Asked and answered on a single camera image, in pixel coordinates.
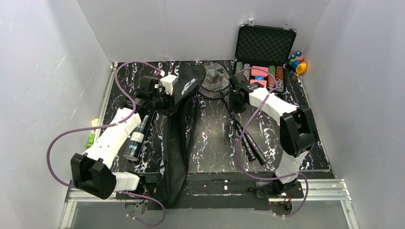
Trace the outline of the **black racket bag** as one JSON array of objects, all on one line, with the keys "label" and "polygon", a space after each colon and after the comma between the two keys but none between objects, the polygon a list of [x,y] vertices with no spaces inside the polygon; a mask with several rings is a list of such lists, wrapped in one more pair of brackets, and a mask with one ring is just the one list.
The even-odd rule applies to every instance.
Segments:
[{"label": "black racket bag", "polygon": [[164,171],[162,179],[157,184],[155,198],[165,208],[176,205],[189,171],[191,152],[187,143],[186,116],[188,109],[193,106],[193,98],[205,76],[205,68],[201,65],[185,70],[161,109],[167,115],[163,128]]}]

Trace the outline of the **black shuttlecock tube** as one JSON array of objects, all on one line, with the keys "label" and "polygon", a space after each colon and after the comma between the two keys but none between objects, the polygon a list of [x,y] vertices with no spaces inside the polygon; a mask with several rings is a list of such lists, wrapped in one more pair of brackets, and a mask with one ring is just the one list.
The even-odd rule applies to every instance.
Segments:
[{"label": "black shuttlecock tube", "polygon": [[123,157],[130,161],[139,161],[143,144],[146,140],[147,134],[150,130],[151,122],[153,121],[156,112],[150,112],[145,115],[142,122],[132,132],[128,146],[124,152]]}]

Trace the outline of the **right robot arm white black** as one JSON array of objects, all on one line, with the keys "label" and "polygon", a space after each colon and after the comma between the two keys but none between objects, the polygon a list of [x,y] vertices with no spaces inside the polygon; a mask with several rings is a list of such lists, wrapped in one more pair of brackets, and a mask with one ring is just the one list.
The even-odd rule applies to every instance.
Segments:
[{"label": "right robot arm white black", "polygon": [[260,83],[249,83],[243,73],[232,75],[230,84],[231,111],[241,113],[251,105],[279,125],[283,152],[278,168],[268,181],[274,193],[288,193],[297,182],[303,160],[319,141],[312,110],[308,106],[297,107],[285,102]]}]

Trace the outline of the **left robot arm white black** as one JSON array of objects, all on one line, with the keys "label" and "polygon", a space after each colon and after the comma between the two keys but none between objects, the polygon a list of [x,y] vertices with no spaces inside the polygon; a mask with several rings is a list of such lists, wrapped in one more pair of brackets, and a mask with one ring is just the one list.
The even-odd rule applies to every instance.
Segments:
[{"label": "left robot arm white black", "polygon": [[128,140],[142,143],[142,131],[149,127],[156,108],[168,104],[166,99],[173,98],[173,90],[178,78],[167,75],[161,79],[143,76],[140,92],[136,99],[131,99],[133,109],[120,108],[113,121],[106,127],[103,134],[83,154],[75,154],[71,159],[73,186],[101,199],[107,199],[114,192],[134,191],[140,177],[130,172],[112,172],[111,166],[119,149]]}]

